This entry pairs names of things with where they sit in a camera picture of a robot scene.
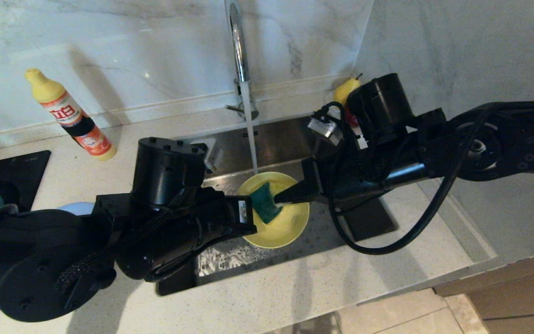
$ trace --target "white countertop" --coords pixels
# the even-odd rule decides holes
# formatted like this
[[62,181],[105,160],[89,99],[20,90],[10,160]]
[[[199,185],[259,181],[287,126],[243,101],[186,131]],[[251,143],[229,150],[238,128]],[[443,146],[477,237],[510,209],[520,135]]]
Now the white countertop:
[[[306,99],[303,111],[320,106],[321,97]],[[294,115],[295,108],[258,104],[259,121]],[[97,194],[131,190],[137,141],[142,137],[176,138],[244,127],[229,110],[134,123],[104,129],[118,145],[116,156],[99,162],[69,136],[0,149],[0,159],[50,150],[49,165],[33,210],[76,201],[95,201]],[[416,185],[384,196],[399,229],[361,244],[382,246],[398,239],[420,217],[428,198]],[[262,333],[335,309],[371,300],[471,265],[449,228],[436,216],[405,249],[385,256],[366,256],[347,246],[292,260],[244,275],[159,297],[154,285],[127,279],[120,272],[113,285],[78,311],[42,323],[21,323],[0,314],[0,333]]]

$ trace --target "faucet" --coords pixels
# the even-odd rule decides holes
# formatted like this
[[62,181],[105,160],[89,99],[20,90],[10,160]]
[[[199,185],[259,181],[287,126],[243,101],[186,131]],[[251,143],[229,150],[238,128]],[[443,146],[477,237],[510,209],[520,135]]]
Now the faucet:
[[[244,33],[242,28],[242,15],[240,13],[240,4],[238,0],[224,0],[226,8],[226,17],[228,19],[228,26],[230,29],[230,36],[232,37],[232,45],[234,48],[234,57],[236,62],[236,74],[237,77],[234,83],[237,88],[237,93],[240,103],[238,106],[231,106],[227,104],[225,107],[229,110],[238,112],[241,116],[244,116],[244,106],[242,103],[242,96],[240,92],[240,83],[250,81],[248,78],[246,63],[246,51],[244,50]],[[259,116],[259,112],[251,102],[252,107],[251,118],[254,120]]]

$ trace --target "sink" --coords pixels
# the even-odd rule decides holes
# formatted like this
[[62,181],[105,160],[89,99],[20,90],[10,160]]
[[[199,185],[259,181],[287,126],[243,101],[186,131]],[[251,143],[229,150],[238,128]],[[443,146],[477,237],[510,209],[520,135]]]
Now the sink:
[[[332,147],[316,139],[306,127],[308,122],[309,117],[303,117],[254,128],[260,173],[280,172],[302,180],[302,159],[332,153]],[[206,175],[203,186],[212,186],[226,195],[235,195],[238,188],[253,176],[248,132],[246,129],[237,129],[183,140],[191,142],[210,138],[216,139],[224,150],[224,156],[217,166],[218,171]],[[310,203],[309,222],[293,243],[279,249],[261,249],[243,238],[236,238],[214,245],[202,252],[194,266],[191,266],[191,270],[195,271],[194,284],[219,281],[343,244],[329,217],[327,205],[313,202]],[[161,287],[157,291],[165,294]]]

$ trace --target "green sponge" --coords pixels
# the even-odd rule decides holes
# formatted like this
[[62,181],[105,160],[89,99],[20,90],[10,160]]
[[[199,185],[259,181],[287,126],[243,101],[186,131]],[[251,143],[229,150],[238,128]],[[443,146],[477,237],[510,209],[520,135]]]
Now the green sponge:
[[265,224],[269,224],[281,212],[281,207],[275,206],[269,182],[250,194],[250,198],[253,200],[253,209]]

